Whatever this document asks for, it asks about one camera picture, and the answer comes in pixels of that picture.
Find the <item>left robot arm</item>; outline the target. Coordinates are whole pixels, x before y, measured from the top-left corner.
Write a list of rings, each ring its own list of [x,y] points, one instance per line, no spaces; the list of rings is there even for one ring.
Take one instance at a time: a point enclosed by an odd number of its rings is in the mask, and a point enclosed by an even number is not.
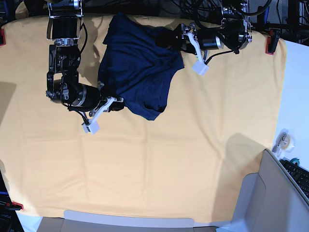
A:
[[[213,12],[215,19],[221,25],[208,28],[202,25],[199,10],[202,9],[203,1],[193,2],[194,22],[189,25],[179,24],[174,30],[161,32],[155,44],[162,48],[174,48],[189,54],[194,54],[198,61],[207,65],[212,57],[207,57],[208,51],[223,49],[229,51],[220,54],[235,53],[246,47],[252,41],[251,25],[246,0],[223,0],[220,7],[215,7]]]

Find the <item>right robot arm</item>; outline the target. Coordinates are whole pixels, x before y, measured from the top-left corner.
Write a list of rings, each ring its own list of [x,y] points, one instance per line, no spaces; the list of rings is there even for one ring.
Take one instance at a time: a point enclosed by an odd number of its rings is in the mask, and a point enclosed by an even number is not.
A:
[[[60,103],[69,111],[77,112],[86,125],[94,121],[101,112],[120,111],[124,99],[104,95],[104,83],[96,87],[79,82],[78,68],[83,48],[78,47],[83,22],[82,0],[49,0],[49,21],[47,39],[54,43],[49,46],[46,96]]]

